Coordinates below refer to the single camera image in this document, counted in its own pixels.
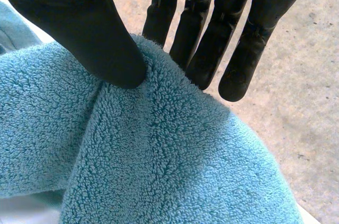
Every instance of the speckled floor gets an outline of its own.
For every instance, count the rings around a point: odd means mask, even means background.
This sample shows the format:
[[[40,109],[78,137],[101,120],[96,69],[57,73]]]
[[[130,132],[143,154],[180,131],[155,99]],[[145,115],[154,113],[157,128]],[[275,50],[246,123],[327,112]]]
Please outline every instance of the speckled floor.
[[[114,2],[127,29],[140,33],[150,0]],[[167,51],[183,6],[179,0]],[[338,15],[338,0],[298,0],[269,40],[245,98],[229,103],[219,97],[217,87],[245,23],[243,16],[207,89],[259,134],[298,203],[326,224],[339,223]]]

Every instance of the terry cloth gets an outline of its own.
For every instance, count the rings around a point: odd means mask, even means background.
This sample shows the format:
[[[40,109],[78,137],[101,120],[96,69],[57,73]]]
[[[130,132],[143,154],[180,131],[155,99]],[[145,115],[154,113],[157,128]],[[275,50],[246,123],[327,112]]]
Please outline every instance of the terry cloth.
[[[61,224],[302,223],[256,134],[134,40],[148,73],[133,90],[57,43],[0,56],[0,198],[64,189]]]

